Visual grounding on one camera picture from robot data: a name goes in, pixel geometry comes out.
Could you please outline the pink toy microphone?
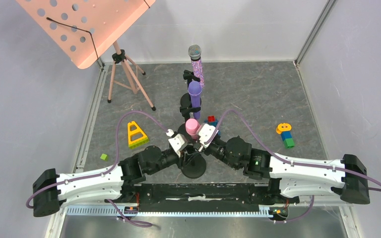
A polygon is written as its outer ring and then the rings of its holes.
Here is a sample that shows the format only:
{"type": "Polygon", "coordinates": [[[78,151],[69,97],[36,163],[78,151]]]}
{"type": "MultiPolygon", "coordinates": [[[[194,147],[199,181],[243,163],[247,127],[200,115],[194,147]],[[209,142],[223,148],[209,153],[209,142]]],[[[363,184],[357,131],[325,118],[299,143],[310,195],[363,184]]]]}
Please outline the pink toy microphone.
{"type": "Polygon", "coordinates": [[[185,129],[187,134],[194,140],[198,139],[198,130],[200,128],[200,124],[196,119],[188,119],[185,123],[185,129]]]}

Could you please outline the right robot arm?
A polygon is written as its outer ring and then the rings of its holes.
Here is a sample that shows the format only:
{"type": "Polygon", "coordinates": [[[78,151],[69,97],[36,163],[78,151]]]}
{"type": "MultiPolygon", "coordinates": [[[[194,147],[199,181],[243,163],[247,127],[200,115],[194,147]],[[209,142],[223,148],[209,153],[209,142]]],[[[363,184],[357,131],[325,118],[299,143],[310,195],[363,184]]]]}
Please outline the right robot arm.
{"type": "Polygon", "coordinates": [[[195,148],[212,155],[251,179],[269,179],[267,197],[272,202],[299,196],[338,196],[352,204],[369,204],[367,169],[360,159],[345,154],[341,160],[312,160],[271,155],[255,149],[240,137],[223,141],[219,136],[206,144],[199,139],[195,148]]]}

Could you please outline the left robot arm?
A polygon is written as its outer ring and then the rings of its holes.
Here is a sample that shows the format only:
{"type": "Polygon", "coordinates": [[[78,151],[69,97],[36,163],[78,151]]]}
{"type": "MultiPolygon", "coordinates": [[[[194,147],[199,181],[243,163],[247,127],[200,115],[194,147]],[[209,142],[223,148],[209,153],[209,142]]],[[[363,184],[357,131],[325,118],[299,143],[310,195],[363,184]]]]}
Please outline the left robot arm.
{"type": "Polygon", "coordinates": [[[190,179],[199,178],[206,171],[205,159],[190,147],[176,152],[173,148],[162,151],[148,146],[114,167],[77,174],[57,174],[55,169],[47,169],[33,183],[33,195],[26,204],[34,217],[45,217],[64,206],[85,201],[120,198],[130,202],[136,196],[133,185],[172,165],[177,165],[190,179]]]}

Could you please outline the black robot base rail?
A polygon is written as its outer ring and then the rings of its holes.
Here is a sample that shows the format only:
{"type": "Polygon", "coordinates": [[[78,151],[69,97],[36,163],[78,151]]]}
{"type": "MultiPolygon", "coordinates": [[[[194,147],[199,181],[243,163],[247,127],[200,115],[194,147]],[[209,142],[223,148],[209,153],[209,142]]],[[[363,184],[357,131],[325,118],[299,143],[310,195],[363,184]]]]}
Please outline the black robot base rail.
{"type": "Polygon", "coordinates": [[[140,212],[256,212],[260,205],[298,204],[266,184],[141,183],[122,187],[115,203],[136,203],[140,212]]]}

